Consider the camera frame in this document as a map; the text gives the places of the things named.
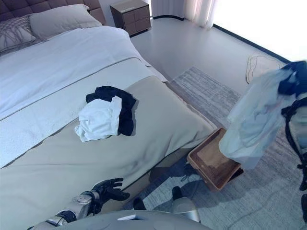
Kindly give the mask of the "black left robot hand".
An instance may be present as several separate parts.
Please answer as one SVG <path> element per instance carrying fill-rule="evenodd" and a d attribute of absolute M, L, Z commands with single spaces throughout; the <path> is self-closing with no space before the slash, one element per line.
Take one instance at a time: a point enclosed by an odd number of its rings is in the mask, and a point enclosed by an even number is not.
<path fill-rule="evenodd" d="M 94 185 L 92 191 L 99 194 L 99 200 L 106 203 L 108 200 L 125 201 L 130 197 L 129 193 L 121 190 L 123 178 L 114 178 L 101 181 Z"/>

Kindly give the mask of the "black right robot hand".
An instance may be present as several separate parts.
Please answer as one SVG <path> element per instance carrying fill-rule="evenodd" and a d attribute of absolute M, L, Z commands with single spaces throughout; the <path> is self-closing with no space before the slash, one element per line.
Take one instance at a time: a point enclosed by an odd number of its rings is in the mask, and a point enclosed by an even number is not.
<path fill-rule="evenodd" d="M 307 92 L 307 62 L 290 62 L 281 70 L 289 70 L 290 75 L 279 83 L 278 93 L 282 95 L 293 95 L 296 98 Z"/>

